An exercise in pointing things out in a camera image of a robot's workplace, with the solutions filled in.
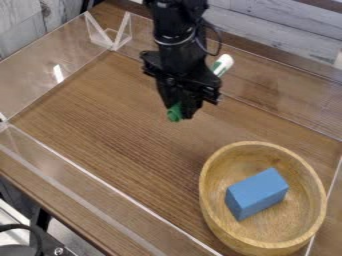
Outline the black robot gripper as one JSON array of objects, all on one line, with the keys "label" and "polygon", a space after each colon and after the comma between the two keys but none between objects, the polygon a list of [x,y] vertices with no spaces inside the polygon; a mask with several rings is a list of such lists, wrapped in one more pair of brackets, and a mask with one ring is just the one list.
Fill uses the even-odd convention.
[{"label": "black robot gripper", "polygon": [[144,72],[157,81],[166,108],[181,102],[182,116],[192,119],[204,102],[217,104],[221,95],[221,78],[206,64],[213,54],[208,51],[208,40],[204,36],[185,40],[156,38],[156,43],[156,51],[141,53]]}]

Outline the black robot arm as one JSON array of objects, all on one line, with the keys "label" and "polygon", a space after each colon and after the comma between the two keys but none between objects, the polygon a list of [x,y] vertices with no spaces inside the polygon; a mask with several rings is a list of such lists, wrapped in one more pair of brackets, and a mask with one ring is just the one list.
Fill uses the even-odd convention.
[{"label": "black robot arm", "polygon": [[142,51],[144,72],[156,78],[172,122],[218,103],[222,81],[206,63],[222,49],[221,31],[204,17],[208,0],[144,0],[153,16],[157,51]]}]

